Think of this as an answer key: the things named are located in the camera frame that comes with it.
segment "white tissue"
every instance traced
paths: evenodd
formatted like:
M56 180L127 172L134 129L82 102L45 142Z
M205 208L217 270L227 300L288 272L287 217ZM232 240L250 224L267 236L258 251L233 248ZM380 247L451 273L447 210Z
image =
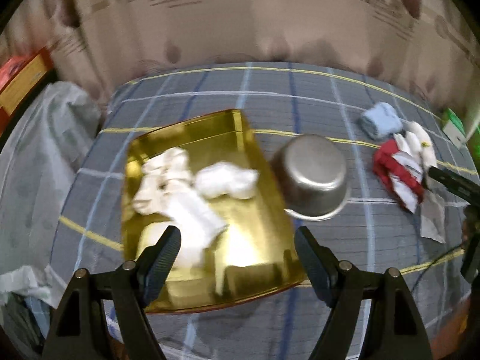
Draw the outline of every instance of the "white tissue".
M251 199L255 195L258 171L243 169L230 162L217 162L195 176L195 189L207 199L228 194L234 199Z
M131 203L139 214L150 215L157 212L177 224L181 231L183 250L177 257L178 267L199 264L203 249L227 227L227 223L192 189L192 175L188 163L188 153L178 147L168 149L148 160L142 166L145 175ZM151 234L159 234L153 243L155 244L166 228L147 227L144 230L145 237L154 239L156 235L154 237Z

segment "gray checkered cloth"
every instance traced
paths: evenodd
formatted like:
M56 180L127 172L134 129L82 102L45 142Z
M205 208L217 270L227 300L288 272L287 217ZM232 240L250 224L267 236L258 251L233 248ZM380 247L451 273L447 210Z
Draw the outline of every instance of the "gray checkered cloth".
M440 167L479 182L467 149L456 149L443 135L426 102L358 74L303 64L222 64L124 85L66 200L52 250L53 268L68 282L79 267L98 273L122 263L121 194L125 152L132 139L148 128L242 108L267 159L291 139L285 132L342 140L336 145L349 164L349 206L335 218L308 227L321 245L360 269L413 267L404 275L411 287L420 264L460 242L465 202L445 193L446 245L419 236L419 215L400 209L372 173L378 142L356 123L361 112L378 101L393 105L400 118L428 130ZM456 258L429 270L414 294L430 336L469 291L460 266L461 259ZM350 348L352 359L361 349L369 308L364 302ZM284 360L308 358L328 313L311 287L301 286L225 310L150 315L148 320L169 359ZM106 303L106 315L110 332L120 338L111 302Z

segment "metal bowl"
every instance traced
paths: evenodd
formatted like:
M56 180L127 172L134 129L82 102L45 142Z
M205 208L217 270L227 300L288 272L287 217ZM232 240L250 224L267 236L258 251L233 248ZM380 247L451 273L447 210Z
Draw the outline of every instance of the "metal bowl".
M291 139L270 165L283 193L286 212L294 218L330 219L350 197L345 156L320 135Z

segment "red fabric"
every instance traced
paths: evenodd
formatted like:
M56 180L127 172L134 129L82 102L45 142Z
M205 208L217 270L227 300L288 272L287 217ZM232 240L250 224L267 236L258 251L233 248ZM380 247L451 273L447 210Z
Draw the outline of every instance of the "red fabric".
M398 146L394 139L390 139L380 146L380 149L373 155L373 172L380 178L387 190L400 200L400 203L401 199L393 190L389 173L398 176L400 181L406 184L418 196L418 202L421 203L423 201L424 189L410 172L392 157L398 151Z

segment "beige fabric backdrop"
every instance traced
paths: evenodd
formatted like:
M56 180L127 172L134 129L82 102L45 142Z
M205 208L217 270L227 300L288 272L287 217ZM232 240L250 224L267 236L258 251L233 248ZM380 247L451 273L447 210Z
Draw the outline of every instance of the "beige fabric backdrop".
M0 62L44 45L101 105L146 73L286 60L387 81L466 114L467 131L480 119L480 47L451 0L25 0Z

